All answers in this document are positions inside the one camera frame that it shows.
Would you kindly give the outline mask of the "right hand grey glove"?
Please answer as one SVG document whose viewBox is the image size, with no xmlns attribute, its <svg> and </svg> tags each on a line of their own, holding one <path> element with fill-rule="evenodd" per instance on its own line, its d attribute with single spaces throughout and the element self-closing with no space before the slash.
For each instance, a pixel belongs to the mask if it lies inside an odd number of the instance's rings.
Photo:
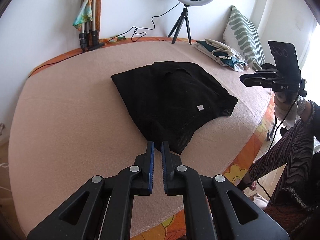
<svg viewBox="0 0 320 240">
<path fill-rule="evenodd" d="M 276 104 L 274 108 L 275 116 L 283 122 L 286 128 L 295 125 L 306 107 L 305 98 L 298 93 L 275 92 L 274 102 Z"/>
</svg>

